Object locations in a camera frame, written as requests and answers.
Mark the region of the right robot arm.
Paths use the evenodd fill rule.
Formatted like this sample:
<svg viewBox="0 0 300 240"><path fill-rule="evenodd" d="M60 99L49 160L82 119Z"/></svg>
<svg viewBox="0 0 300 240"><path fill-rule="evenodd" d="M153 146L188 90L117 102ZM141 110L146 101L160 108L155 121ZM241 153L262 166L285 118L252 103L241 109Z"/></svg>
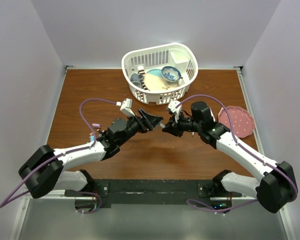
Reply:
<svg viewBox="0 0 300 240"><path fill-rule="evenodd" d="M191 105L191 114L183 113L179 101L167 106L171 115L162 129L176 137L184 132L197 133L200 139L214 149L230 156L251 176L223 170L213 178L213 192L220 197L235 192L254 198L271 213L277 213L285 204L293 202L298 188L292 166L272 160L241 141L232 130L215 120L211 108L204 101Z"/></svg>

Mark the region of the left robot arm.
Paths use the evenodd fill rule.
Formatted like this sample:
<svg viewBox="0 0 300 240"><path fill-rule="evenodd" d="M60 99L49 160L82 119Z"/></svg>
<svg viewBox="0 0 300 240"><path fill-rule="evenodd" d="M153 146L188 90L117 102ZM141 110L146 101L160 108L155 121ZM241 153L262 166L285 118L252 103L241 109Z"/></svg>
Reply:
<svg viewBox="0 0 300 240"><path fill-rule="evenodd" d="M18 170L31 196L38 199L57 190L73 190L89 196L94 190L91 176L85 170L71 169L113 157L135 134L152 131L163 120L163 117L148 114L142 109L138 112L139 115L127 119L116 118L91 143L70 148L52 149L47 144L39 147Z"/></svg>

